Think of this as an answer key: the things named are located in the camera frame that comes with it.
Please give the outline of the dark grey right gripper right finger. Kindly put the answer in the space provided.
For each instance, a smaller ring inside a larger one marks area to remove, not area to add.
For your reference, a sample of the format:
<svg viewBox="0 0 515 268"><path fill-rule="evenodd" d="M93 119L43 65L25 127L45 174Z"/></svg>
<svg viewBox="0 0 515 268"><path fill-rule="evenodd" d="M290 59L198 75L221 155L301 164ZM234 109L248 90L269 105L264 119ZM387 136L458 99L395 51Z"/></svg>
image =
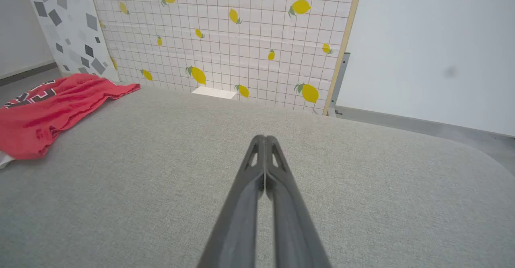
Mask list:
<svg viewBox="0 0 515 268"><path fill-rule="evenodd" d="M331 268L278 140L267 136L265 143L265 191L273 202L276 267Z"/></svg>

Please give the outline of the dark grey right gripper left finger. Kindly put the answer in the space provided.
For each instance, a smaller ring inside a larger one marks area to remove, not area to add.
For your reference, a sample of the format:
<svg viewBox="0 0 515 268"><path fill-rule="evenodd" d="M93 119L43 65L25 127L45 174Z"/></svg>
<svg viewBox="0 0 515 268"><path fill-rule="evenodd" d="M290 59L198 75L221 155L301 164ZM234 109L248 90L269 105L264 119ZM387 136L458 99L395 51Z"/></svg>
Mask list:
<svg viewBox="0 0 515 268"><path fill-rule="evenodd" d="M252 138L198 268L254 268L258 200L263 193L265 136Z"/></svg>

